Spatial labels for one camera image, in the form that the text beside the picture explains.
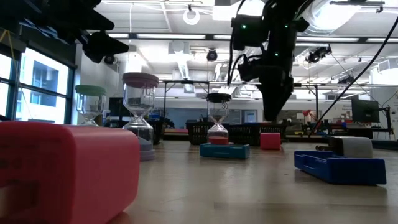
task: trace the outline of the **red block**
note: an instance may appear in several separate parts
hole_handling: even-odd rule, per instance
[[[261,149],[280,150],[280,133],[261,133]]]
[[[5,223],[106,223],[137,195],[139,141],[131,131],[6,121],[0,142],[0,191],[27,195],[2,202]]]

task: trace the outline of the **green hourglass cap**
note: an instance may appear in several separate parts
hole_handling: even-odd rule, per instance
[[[103,96],[106,95],[106,90],[100,86],[94,85],[77,85],[75,87],[76,93],[86,96]]]

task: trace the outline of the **ceiling light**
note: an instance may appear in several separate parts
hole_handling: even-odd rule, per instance
[[[384,5],[384,1],[331,1],[329,4],[336,6],[381,6]]]
[[[129,38],[129,34],[108,34],[108,35],[113,38]]]
[[[297,37],[297,41],[326,42],[326,43],[357,42],[358,40],[359,38],[354,38],[354,37]]]
[[[164,99],[164,96],[156,96],[157,99]],[[201,100],[200,97],[179,97],[179,96],[166,96],[166,99],[189,99],[189,100]]]
[[[328,47],[328,44],[317,43],[296,43],[296,47]]]
[[[137,34],[138,39],[195,39],[203,40],[206,35],[197,34]]]
[[[214,35],[216,40],[231,40],[231,35]]]
[[[385,38],[368,38],[366,42],[383,43]],[[388,39],[389,43],[398,43],[398,38]]]

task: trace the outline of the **blue base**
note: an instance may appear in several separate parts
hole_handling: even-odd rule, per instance
[[[331,151],[295,151],[294,166],[331,184],[386,184],[383,159],[336,156]]]
[[[203,157],[247,159],[250,156],[250,147],[235,145],[213,145],[210,143],[200,145],[200,155]]]

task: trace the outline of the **desk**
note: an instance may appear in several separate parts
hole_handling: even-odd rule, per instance
[[[347,129],[349,136],[356,137],[367,137],[369,139],[373,138],[373,132],[390,132],[385,128],[348,128]]]
[[[294,167],[294,151],[316,144],[283,144],[282,152],[252,147],[249,159],[209,159],[189,142],[163,141],[156,160],[141,162],[134,224],[375,224],[398,223],[398,153],[386,160],[387,185],[326,184]]]

